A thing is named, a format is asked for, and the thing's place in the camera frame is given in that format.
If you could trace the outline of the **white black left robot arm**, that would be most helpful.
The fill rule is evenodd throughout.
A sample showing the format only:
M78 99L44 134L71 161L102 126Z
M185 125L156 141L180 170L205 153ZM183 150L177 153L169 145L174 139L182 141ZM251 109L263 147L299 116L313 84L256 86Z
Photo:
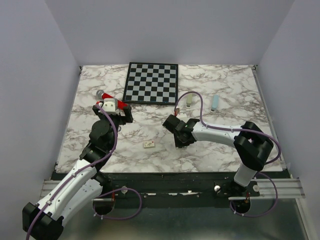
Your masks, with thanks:
M72 217L97 196L110 194L111 185L100 173L115 151L120 125L133 122L131 106L124 104L121 115L110 100L92 107L99 120L89 134L88 144L69 173L36 204L22 210L22 228L26 238L57 240Z

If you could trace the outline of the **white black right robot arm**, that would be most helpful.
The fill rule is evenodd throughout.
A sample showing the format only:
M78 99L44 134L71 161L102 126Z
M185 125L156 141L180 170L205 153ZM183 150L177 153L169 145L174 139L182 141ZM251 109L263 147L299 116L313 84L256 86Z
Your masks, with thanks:
M274 147L270 138L250 121L236 127L209 126L196 118L185 122L171 114L162 126L173 134L178 148L195 142L212 142L235 148L241 165L230 183L230 191L236 196L247 192L249 183L264 168Z

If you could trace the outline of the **grey staple strip tray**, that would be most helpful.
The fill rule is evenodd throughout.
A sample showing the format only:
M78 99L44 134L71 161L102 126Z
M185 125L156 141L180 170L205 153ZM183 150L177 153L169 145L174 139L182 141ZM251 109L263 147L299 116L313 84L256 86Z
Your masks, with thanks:
M187 146L176 147L176 149L178 149L178 150L187 149Z

